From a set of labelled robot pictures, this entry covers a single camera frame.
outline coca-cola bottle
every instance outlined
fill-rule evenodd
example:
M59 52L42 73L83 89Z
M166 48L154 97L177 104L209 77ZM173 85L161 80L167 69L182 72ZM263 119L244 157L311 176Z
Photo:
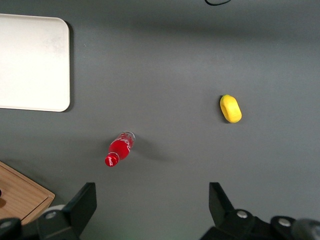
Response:
M114 167L120 160L125 159L135 143L136 137L130 131L123 131L110 144L109 153L105 158L105 164Z

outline white plastic tray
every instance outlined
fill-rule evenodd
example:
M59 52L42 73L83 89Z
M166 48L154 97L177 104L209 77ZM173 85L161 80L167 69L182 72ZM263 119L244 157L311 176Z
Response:
M0 108L62 112L69 104L67 24L0 14Z

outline wooden board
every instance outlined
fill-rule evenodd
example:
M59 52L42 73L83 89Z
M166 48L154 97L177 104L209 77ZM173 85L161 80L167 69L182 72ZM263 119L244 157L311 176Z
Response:
M41 215L55 195L31 179L0 162L0 219L20 218L22 224Z

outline yellow toy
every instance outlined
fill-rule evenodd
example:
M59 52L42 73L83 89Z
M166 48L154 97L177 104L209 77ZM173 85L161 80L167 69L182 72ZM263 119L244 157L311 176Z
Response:
M222 113L230 123L235 124L242 118L242 113L237 100L230 95L222 96L220 100Z

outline gray table surface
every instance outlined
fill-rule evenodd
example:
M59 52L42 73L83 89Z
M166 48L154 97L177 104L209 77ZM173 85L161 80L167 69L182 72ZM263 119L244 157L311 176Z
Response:
M0 109L0 161L54 204L95 182L82 239L197 240L213 225L209 182L264 221L319 220L319 1L3 0L0 13L69 23L71 106ZM109 168L124 130L136 144Z

